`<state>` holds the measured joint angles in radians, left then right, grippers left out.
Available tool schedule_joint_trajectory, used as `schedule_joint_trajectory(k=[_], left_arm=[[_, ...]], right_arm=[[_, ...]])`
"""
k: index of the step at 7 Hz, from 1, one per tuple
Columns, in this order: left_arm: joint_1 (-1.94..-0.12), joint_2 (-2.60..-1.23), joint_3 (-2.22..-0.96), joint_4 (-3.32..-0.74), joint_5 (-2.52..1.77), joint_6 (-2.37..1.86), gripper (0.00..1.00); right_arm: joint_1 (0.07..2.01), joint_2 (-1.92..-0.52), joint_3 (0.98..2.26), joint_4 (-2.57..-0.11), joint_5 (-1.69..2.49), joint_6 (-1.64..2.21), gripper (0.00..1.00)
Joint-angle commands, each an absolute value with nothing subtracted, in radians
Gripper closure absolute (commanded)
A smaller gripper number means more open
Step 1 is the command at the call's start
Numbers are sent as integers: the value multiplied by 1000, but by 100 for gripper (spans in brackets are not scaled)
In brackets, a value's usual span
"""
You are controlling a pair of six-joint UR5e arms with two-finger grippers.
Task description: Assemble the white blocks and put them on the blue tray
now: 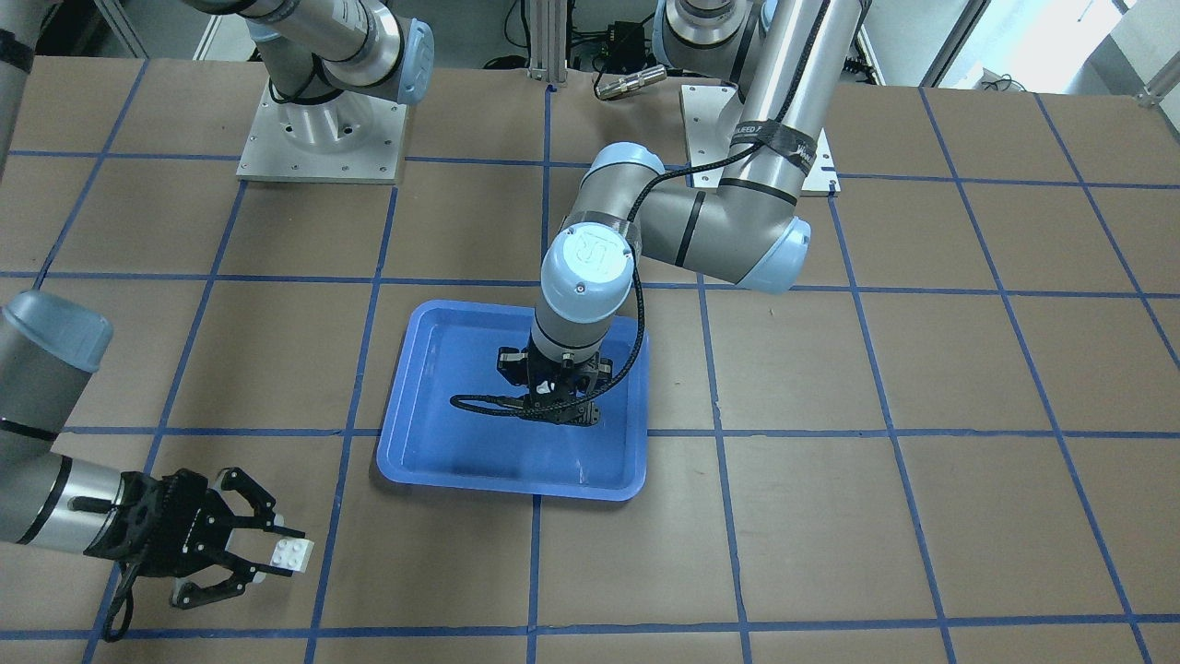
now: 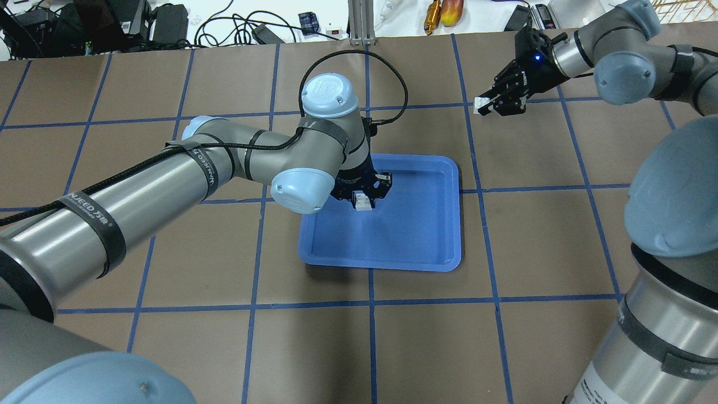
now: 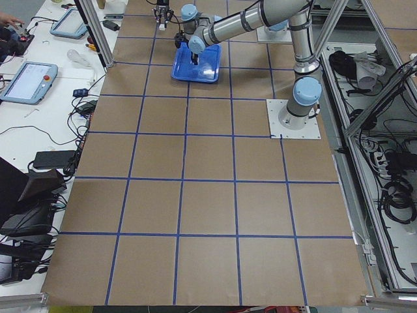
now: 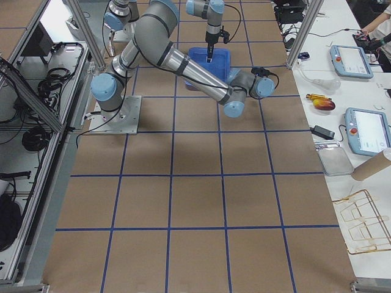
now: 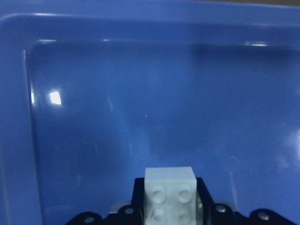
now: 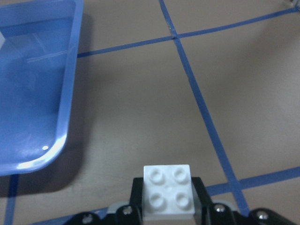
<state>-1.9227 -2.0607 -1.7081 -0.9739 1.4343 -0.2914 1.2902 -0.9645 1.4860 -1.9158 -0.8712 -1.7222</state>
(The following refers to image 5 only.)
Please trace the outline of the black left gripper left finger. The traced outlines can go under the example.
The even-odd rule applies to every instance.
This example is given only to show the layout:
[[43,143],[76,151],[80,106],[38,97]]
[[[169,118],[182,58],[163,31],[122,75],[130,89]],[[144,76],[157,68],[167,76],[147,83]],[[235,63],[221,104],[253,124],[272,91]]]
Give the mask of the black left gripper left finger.
[[119,202],[110,209],[113,225],[145,224],[144,178],[135,178],[132,197],[129,202]]

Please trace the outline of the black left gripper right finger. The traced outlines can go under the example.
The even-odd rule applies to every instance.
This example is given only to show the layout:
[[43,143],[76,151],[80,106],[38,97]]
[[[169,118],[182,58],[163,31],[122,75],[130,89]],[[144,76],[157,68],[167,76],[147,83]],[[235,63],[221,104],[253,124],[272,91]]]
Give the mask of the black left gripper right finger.
[[196,178],[196,224],[197,225],[235,225],[232,208],[225,202],[215,202],[203,179]]

